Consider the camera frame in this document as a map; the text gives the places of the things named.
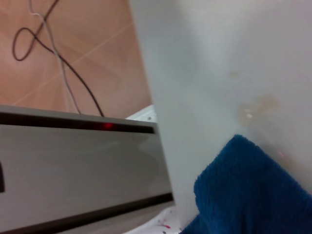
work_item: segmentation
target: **white cable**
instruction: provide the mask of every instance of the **white cable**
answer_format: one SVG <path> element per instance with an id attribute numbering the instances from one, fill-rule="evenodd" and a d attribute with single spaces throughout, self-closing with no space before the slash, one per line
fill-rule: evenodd
<path id="1" fill-rule="evenodd" d="M 46 24 L 46 22 L 44 20 L 44 17 L 40 13 L 36 13 L 36 12 L 33 11 L 33 5 L 32 5 L 31 0 L 28 0 L 28 10 L 29 10 L 31 15 L 38 16 L 40 18 L 44 28 L 46 29 L 47 35 L 50 38 L 50 42 L 51 42 L 51 45 L 52 45 L 53 53 L 55 54 L 55 56 L 58 59 L 58 64 L 59 64 L 60 70 L 61 70 L 62 75 L 63 75 L 63 80 L 64 80 L 64 83 L 65 83 L 65 87 L 66 87 L 68 93 L 70 94 L 70 97 L 71 97 L 71 99 L 72 99 L 72 101 L 74 103 L 74 106 L 75 106 L 77 112 L 79 114 L 81 114 L 80 109 L 78 108 L 76 99 L 74 97 L 74 94 L 73 94 L 71 88 L 69 87 L 69 84 L 68 84 L 68 81 L 67 81 L 67 77 L 66 77 L 66 73 L 65 73 L 65 69 L 64 69 L 64 64 L 63 64 L 62 60 L 59 57 L 58 51 L 56 50 L 56 47 L 55 47 L 55 44 L 54 44 L 54 40 L 53 40 L 53 36 L 52 36 L 50 28 Z"/>

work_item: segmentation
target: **black cable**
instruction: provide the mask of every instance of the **black cable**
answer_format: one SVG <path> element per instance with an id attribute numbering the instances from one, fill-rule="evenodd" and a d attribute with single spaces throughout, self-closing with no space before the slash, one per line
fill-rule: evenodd
<path id="1" fill-rule="evenodd" d="M 52 12 L 53 8 L 55 7 L 55 5 L 57 4 L 59 0 L 55 0 L 54 3 L 51 5 L 50 9 L 48 10 L 47 14 L 44 16 L 44 20 L 46 21 L 48 16 L 50 15 L 50 13 Z M 13 38 L 13 44 L 12 44 L 12 54 L 13 54 L 13 57 L 15 58 L 15 60 L 17 61 L 23 61 L 25 58 L 27 58 L 30 54 L 30 52 L 32 51 L 32 48 L 34 46 L 34 43 L 35 41 L 37 41 L 43 48 L 45 48 L 46 50 L 50 51 L 53 55 L 54 55 L 54 52 L 53 50 L 51 50 L 48 46 L 46 46 L 45 44 L 43 44 L 43 42 L 37 37 L 37 35 L 40 33 L 41 29 L 43 27 L 43 24 L 41 23 L 41 25 L 39 26 L 39 28 L 37 29 L 36 33 L 34 33 L 33 31 L 31 31 L 30 28 L 27 28 L 27 27 L 23 27 L 23 28 L 20 28 L 14 35 L 14 38 Z M 16 41 L 17 41 L 17 38 L 19 36 L 19 34 L 23 31 L 23 30 L 26 30 L 28 31 L 30 34 L 33 35 L 33 39 L 31 41 L 31 44 L 26 52 L 26 54 L 22 57 L 22 58 L 18 58 L 16 56 L 16 53 L 15 53 L 15 47 L 16 47 Z M 92 91 L 90 90 L 89 86 L 86 84 L 86 82 L 82 79 L 82 77 L 78 74 L 78 72 L 69 64 L 69 62 L 59 53 L 59 58 L 62 60 L 62 62 L 64 62 L 69 68 L 70 70 L 72 70 L 72 72 L 77 76 L 77 78 L 81 81 L 81 83 L 84 85 L 84 87 L 87 89 L 87 91 L 89 92 L 91 98 L 93 99 L 93 102 L 95 103 L 95 105 L 97 106 L 97 109 L 100 113 L 100 115 L 102 117 L 105 117 L 104 113 L 102 112 L 99 104 L 98 104 L 98 101 L 97 99 L 95 98 L 95 96 L 93 95 Z"/>

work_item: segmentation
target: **blue cloth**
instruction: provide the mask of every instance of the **blue cloth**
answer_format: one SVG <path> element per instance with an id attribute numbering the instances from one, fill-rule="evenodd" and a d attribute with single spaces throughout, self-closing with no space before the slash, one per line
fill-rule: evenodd
<path id="1" fill-rule="evenodd" d="M 312 234 L 312 197 L 235 135 L 194 185 L 199 215 L 182 234 Z"/>

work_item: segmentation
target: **cable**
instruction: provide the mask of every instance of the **cable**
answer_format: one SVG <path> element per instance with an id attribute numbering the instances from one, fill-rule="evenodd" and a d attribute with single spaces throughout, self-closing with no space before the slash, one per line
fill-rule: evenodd
<path id="1" fill-rule="evenodd" d="M 53 53 L 55 54 L 55 56 L 58 59 L 58 65 L 59 65 L 59 68 L 60 68 L 60 70 L 62 72 L 62 75 L 63 75 L 63 81 L 65 83 L 65 87 L 66 87 L 66 89 L 67 89 L 67 91 L 68 91 L 68 93 L 69 93 L 69 95 L 70 95 L 70 97 L 71 97 L 71 99 L 72 99 L 72 101 L 74 103 L 74 106 L 75 106 L 77 112 L 79 114 L 81 114 L 81 111 L 80 111 L 80 109 L 79 109 L 79 107 L 77 105 L 75 96 L 73 94 L 73 91 L 71 90 L 71 88 L 70 88 L 70 86 L 68 84 L 67 76 L 66 76 L 65 69 L 64 69 L 64 64 L 63 64 L 62 60 L 60 59 L 59 54 L 58 54 L 58 52 L 57 52 L 57 50 L 55 48 L 55 43 L 54 43 L 54 39 L 53 39 L 53 36 L 52 36 L 52 32 L 51 32 L 50 28 L 48 27 L 48 24 L 45 22 L 44 17 L 40 13 L 34 12 L 31 0 L 28 0 L 28 10 L 29 10 L 31 15 L 38 16 L 40 18 L 40 20 L 41 20 L 41 23 L 44 25 L 44 28 L 46 29 L 47 35 L 48 35 L 48 37 L 50 39 L 50 42 L 51 42 L 51 45 L 52 45 Z"/>
<path id="2" fill-rule="evenodd" d="M 56 3 L 58 2 L 59 0 L 55 0 L 53 2 L 53 4 L 51 5 L 50 9 L 48 10 L 47 14 L 44 16 L 44 20 L 46 21 L 48 16 L 50 15 L 50 13 L 52 12 L 53 8 L 55 7 Z M 48 46 L 46 46 L 39 38 L 38 38 L 38 34 L 40 33 L 41 29 L 43 27 L 43 23 L 41 23 L 40 27 L 37 29 L 36 33 L 34 33 L 30 28 L 27 28 L 27 27 L 23 27 L 23 28 L 20 28 L 14 35 L 14 38 L 13 38 L 13 44 L 12 44 L 12 54 L 13 54 L 13 57 L 15 58 L 15 60 L 17 61 L 23 61 L 24 59 L 26 59 L 33 46 L 34 46 L 34 42 L 37 41 L 43 48 L 45 48 L 47 51 L 51 52 L 54 54 L 53 50 L 50 49 Z M 18 58 L 16 56 L 16 51 L 15 51 L 15 47 L 16 47 L 16 42 L 17 42 L 17 38 L 18 36 L 20 35 L 20 33 L 23 31 L 23 30 L 26 30 L 28 31 L 30 34 L 33 35 L 33 40 L 31 41 L 31 44 L 26 52 L 26 54 L 22 57 L 22 58 Z M 76 77 L 81 81 L 81 83 L 84 85 L 84 87 L 86 88 L 86 90 L 88 91 L 88 93 L 90 94 L 93 102 L 95 103 L 95 105 L 97 106 L 97 109 L 100 113 L 100 115 L 102 117 L 105 117 L 104 113 L 102 112 L 101 110 L 101 107 L 99 106 L 99 103 L 97 101 L 97 99 L 95 98 L 94 94 L 92 93 L 92 91 L 90 90 L 89 86 L 86 84 L 86 82 L 83 80 L 83 78 L 78 74 L 78 72 L 70 65 L 70 63 L 59 53 L 58 54 L 59 58 L 62 60 L 62 62 L 64 62 L 68 67 L 69 69 L 76 75 Z"/>

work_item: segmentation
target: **red light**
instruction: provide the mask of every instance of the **red light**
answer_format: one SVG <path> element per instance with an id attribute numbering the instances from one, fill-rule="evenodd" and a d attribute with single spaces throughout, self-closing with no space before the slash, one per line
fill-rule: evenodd
<path id="1" fill-rule="evenodd" d="M 104 129 L 111 129 L 113 127 L 112 123 L 104 123 L 103 124 Z"/>

